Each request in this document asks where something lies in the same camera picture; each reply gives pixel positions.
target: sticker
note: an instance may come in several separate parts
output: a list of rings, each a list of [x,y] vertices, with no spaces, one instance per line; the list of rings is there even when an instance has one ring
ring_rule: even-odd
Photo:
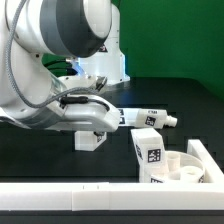
[[[102,139],[102,136],[97,136],[97,142],[100,142]]]
[[[125,119],[124,119],[124,117],[120,117],[120,124],[125,124]]]
[[[157,110],[149,110],[148,113],[149,114],[157,114],[158,112],[157,112]]]
[[[119,109],[119,111],[120,111],[120,115],[124,116],[124,110],[123,109]]]
[[[163,183],[163,181],[151,178],[151,183]]]
[[[100,47],[100,49],[99,49],[98,52],[101,52],[101,53],[108,53],[108,50],[107,50],[106,46],[103,45],[103,46]]]
[[[203,183],[204,182],[204,175],[199,179],[198,183]]]
[[[137,150],[138,156],[143,160],[142,153],[141,153],[141,149],[137,145],[135,145],[135,146],[136,146],[136,150]]]
[[[161,149],[148,150],[148,163],[159,162],[161,160]]]
[[[155,122],[156,122],[156,118],[148,116],[146,121],[145,121],[145,124],[149,125],[149,126],[154,126]]]

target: white cylinder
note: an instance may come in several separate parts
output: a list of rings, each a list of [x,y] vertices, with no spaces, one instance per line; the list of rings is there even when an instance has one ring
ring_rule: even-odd
[[[180,169],[180,153],[179,152],[167,152],[166,153],[167,163],[169,171],[177,171]]]
[[[203,170],[196,166],[184,166],[180,171],[180,180],[186,183],[199,183]]]

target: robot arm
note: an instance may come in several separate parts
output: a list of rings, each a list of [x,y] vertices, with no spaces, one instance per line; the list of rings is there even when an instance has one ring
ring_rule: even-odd
[[[2,4],[0,107],[8,118],[27,128],[115,131],[120,113],[113,105],[95,95],[87,95],[85,104],[62,105],[60,99],[68,94],[93,91],[68,90],[66,83],[39,60],[43,53],[73,57],[94,54],[110,31],[110,0],[3,0]],[[8,27],[15,27],[10,32],[12,47],[8,44]]]

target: black surface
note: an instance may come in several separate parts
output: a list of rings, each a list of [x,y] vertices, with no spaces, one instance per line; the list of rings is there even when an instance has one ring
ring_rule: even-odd
[[[185,152],[188,139],[200,139],[220,168],[224,169],[224,102],[197,81],[132,79],[130,88],[107,92],[105,98],[117,107],[166,109],[170,115],[178,118],[178,124],[176,128],[159,130],[165,148]],[[107,142],[95,152],[74,152],[72,133],[24,130],[0,123],[0,181],[137,182],[138,164],[130,129],[119,128],[115,133],[109,133]],[[38,223],[40,216],[43,218],[42,223],[60,223],[59,220],[61,223],[224,221],[223,211],[199,211],[196,214],[183,212],[0,213],[0,221],[9,215],[12,217],[8,220],[17,220],[17,223],[24,217],[29,222],[34,223],[36,220],[35,223]]]

